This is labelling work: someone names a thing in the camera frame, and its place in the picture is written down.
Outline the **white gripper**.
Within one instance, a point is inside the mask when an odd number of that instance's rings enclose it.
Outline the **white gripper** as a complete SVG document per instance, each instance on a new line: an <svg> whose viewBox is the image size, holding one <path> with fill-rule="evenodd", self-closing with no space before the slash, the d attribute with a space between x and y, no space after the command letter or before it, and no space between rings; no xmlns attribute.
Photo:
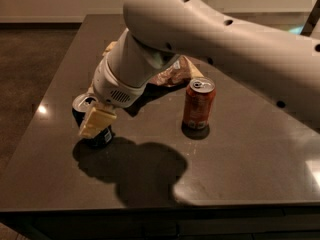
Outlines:
<svg viewBox="0 0 320 240"><path fill-rule="evenodd" d="M79 129L79 136L86 139L95 138L109 127L117 119L115 107L130 107L143 94L146 87L146 85L131 87L118 80L111 71L106 57L98 64L92 85L89 86L87 95L90 97L96 95L101 102L111 105L100 102L92 102L89 105Z"/></svg>

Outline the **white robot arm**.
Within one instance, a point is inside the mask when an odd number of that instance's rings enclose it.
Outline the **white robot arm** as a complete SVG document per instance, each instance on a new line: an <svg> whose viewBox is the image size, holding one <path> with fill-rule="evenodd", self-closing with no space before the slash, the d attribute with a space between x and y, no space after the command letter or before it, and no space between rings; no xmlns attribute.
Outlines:
<svg viewBox="0 0 320 240"><path fill-rule="evenodd" d="M111 125L115 110L131 106L181 55L284 102L286 112L320 129L317 39L232 18L201 0L124 0L123 17L125 31L95 70L80 136L94 138Z"/></svg>

